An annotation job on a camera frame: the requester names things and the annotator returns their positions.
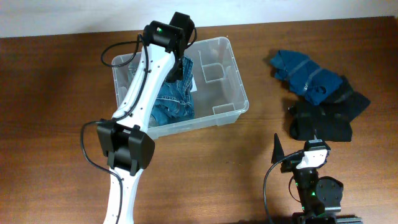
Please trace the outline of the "black garment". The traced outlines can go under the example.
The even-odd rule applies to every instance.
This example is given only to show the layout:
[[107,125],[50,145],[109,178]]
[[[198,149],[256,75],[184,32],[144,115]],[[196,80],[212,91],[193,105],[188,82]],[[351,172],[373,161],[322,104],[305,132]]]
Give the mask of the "black garment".
[[289,134],[295,140],[309,141],[316,137],[324,141],[350,142],[352,139],[350,121],[343,114],[307,102],[297,102],[288,112],[293,117]]
[[348,79],[340,76],[343,83],[328,96],[321,105],[331,114],[339,114],[345,120],[351,122],[358,117],[371,103],[361,93],[354,91]]

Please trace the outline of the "clear plastic storage bin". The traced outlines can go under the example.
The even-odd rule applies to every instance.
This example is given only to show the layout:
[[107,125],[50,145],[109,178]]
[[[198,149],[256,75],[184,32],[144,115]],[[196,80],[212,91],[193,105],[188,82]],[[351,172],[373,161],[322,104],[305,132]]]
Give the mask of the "clear plastic storage bin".
[[147,133],[152,139],[234,123],[249,108],[232,46],[226,37],[195,42],[184,56],[193,60],[197,91],[191,94],[195,116],[178,123],[149,127]]

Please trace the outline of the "blue garment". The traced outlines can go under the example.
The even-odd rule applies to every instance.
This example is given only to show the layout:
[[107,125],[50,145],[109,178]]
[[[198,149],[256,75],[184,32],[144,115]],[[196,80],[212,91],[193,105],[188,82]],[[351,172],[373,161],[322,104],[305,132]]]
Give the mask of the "blue garment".
[[300,52],[279,50],[270,64],[276,69],[276,79],[287,81],[291,92],[315,106],[325,101],[343,83],[335,72],[322,68]]

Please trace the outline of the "dark blue jeans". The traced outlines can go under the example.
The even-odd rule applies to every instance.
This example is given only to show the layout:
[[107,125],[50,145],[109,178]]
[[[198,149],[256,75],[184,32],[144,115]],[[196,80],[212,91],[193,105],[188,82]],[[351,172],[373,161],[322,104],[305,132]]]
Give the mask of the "dark blue jeans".
[[195,116],[193,88],[193,60],[182,60],[183,78],[175,82],[163,82],[152,106],[148,127],[163,126],[193,119]]

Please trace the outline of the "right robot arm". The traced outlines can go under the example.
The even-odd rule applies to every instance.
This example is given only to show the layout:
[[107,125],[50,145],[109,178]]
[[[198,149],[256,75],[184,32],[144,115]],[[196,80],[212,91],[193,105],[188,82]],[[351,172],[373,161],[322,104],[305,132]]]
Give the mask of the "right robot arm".
[[271,171],[280,165],[282,173],[291,173],[291,181],[295,182],[298,202],[302,211],[292,215],[292,223],[330,223],[354,224],[362,223],[360,217],[349,215],[338,217],[341,212],[344,185],[329,176],[320,177],[318,169],[327,163],[330,154],[329,145],[318,138],[306,141],[303,149],[289,155],[284,150],[277,134],[274,134],[272,166],[266,173],[267,180]]

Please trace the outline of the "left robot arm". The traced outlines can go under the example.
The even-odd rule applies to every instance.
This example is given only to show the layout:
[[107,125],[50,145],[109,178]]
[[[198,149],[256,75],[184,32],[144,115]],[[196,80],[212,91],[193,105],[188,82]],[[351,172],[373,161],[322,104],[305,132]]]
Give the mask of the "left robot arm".
[[162,84],[182,79],[184,51],[195,32],[190,16],[176,12],[169,24],[152,21],[138,36],[142,52],[137,72],[112,118],[102,119],[97,126],[111,175],[105,223],[134,221],[139,179],[155,149],[147,133],[150,112]]

